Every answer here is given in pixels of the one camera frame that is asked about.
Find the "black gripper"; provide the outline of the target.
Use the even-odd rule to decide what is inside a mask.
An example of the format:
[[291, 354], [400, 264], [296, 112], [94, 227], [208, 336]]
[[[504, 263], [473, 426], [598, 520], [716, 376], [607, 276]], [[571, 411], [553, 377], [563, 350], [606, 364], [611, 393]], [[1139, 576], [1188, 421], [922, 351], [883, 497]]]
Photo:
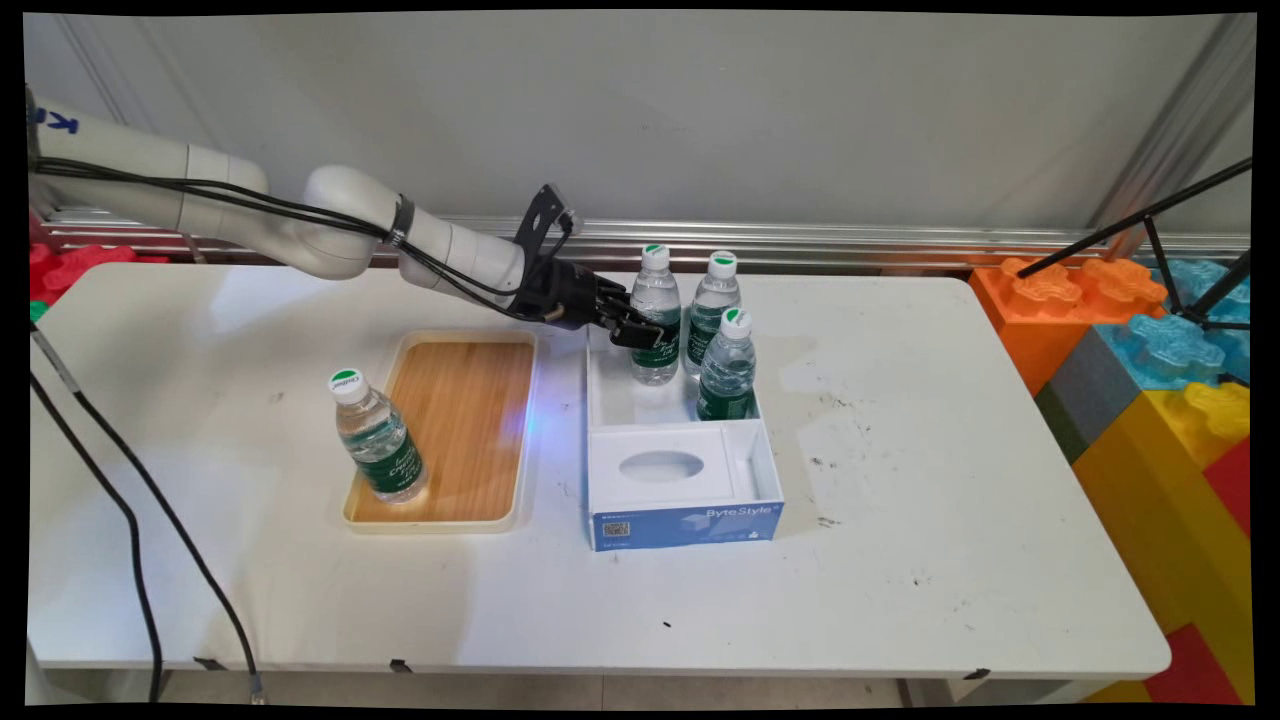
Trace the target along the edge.
[[575, 263], [535, 261], [521, 281], [520, 314], [567, 331], [600, 320], [609, 342], [623, 348], [650, 350], [666, 341], [666, 327], [645, 318], [625, 286], [599, 279]]

